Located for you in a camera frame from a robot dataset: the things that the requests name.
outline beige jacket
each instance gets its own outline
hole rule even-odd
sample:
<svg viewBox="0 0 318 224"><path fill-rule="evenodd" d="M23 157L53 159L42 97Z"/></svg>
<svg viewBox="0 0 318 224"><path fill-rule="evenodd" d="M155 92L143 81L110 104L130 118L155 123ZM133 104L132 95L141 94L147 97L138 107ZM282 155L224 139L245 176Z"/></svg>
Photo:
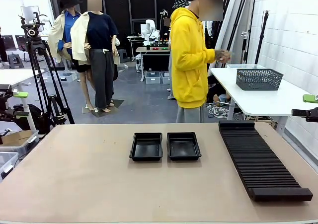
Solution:
<svg viewBox="0 0 318 224"><path fill-rule="evenodd" d="M71 60L71 57L68 54L66 48L63 48L62 51L58 50L58 43L60 40L63 40L64 35L65 11L66 10L63 10L62 13L56 18L48 36L48 44L51 50L52 57L56 58L56 61L58 63L61 62L62 58Z"/></svg>
<svg viewBox="0 0 318 224"><path fill-rule="evenodd" d="M84 43L87 42L87 26L89 22L88 12L83 13L71 28L72 38L72 55L73 58L79 61L79 64L90 64L89 53L87 49L84 49ZM116 39L116 46L119 45L119 40ZM120 63L118 53L114 56L114 64Z"/></svg>

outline blue shirt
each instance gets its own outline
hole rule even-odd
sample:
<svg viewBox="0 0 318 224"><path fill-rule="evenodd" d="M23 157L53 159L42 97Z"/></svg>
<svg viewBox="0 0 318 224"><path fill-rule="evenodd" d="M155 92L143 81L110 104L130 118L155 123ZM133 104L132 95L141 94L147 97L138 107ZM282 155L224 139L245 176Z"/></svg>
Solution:
<svg viewBox="0 0 318 224"><path fill-rule="evenodd" d="M118 30L108 14L88 12L87 39L92 49L108 49L112 51L112 37Z"/></svg>
<svg viewBox="0 0 318 224"><path fill-rule="evenodd" d="M71 28L73 27L75 21L80 17L79 14L76 14L75 16L72 16L68 11L65 11L64 18L65 18L65 25L64 25L64 34L63 34L63 40L65 43L72 42L71 39ZM58 43L58 50L62 51L64 46L64 42L62 40ZM67 49L68 53L71 55L72 50Z"/></svg>

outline gray pants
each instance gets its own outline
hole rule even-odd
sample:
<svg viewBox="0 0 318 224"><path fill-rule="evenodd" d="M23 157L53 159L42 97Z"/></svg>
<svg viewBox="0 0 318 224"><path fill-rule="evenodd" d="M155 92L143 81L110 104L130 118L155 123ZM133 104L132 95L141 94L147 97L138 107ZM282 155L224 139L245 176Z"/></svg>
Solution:
<svg viewBox="0 0 318 224"><path fill-rule="evenodd" d="M114 84L114 58L111 52L90 49L89 57L95 83L95 106L105 109L110 104Z"/></svg>
<svg viewBox="0 0 318 224"><path fill-rule="evenodd" d="M176 123L203 123L205 103L197 108L178 107Z"/></svg>

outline black bucket hat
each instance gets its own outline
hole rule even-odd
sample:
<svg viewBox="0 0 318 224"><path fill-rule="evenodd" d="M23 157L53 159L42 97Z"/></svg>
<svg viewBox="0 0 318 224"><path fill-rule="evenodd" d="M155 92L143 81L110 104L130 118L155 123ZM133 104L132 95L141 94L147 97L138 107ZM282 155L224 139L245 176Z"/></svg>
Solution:
<svg viewBox="0 0 318 224"><path fill-rule="evenodd" d="M81 3L79 0L60 0L60 8L67 9Z"/></svg>
<svg viewBox="0 0 318 224"><path fill-rule="evenodd" d="M174 0L174 5L172 9L177 9L181 7L186 7L189 6L189 1L188 0Z"/></svg>

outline wafer carrier rack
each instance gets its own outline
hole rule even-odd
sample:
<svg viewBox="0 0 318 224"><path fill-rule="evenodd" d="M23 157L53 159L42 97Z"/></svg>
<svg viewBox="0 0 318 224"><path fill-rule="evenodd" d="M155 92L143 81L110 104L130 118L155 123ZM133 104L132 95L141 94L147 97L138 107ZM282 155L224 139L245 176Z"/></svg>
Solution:
<svg viewBox="0 0 318 224"><path fill-rule="evenodd" d="M220 121L219 130L249 197L261 201L310 201L254 127L254 122Z"/></svg>

